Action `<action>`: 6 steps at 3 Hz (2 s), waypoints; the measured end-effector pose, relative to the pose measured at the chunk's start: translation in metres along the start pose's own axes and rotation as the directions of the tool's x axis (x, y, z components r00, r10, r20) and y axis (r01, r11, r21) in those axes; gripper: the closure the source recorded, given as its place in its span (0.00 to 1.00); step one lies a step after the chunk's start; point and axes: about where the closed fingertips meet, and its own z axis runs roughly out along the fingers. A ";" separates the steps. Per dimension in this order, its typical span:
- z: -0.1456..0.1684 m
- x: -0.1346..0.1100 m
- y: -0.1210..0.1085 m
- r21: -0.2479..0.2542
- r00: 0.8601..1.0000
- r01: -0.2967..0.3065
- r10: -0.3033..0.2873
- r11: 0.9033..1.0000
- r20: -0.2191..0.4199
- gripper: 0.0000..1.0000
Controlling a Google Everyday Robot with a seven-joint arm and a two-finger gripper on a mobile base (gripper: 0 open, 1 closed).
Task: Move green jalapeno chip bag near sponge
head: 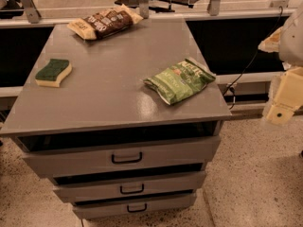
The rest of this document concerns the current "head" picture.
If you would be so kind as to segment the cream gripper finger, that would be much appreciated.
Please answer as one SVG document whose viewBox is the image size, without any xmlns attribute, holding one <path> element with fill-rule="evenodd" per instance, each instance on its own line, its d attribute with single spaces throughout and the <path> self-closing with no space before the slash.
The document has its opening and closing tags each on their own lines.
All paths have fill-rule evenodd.
<svg viewBox="0 0 303 227">
<path fill-rule="evenodd" d="M 273 125 L 284 125 L 294 115 L 294 112 L 277 105 L 267 104 L 264 108 L 264 118 L 268 123 Z"/>
</svg>

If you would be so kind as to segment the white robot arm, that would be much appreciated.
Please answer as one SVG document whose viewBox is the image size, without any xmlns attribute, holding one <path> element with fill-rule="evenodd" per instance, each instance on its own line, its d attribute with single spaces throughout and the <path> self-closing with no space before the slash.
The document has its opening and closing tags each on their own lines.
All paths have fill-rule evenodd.
<svg viewBox="0 0 303 227">
<path fill-rule="evenodd" d="M 271 81 L 269 100 L 263 110 L 265 121 L 286 124 L 303 106 L 303 4 L 284 25 L 258 45 L 258 50 L 278 54 L 286 71 Z"/>
</svg>

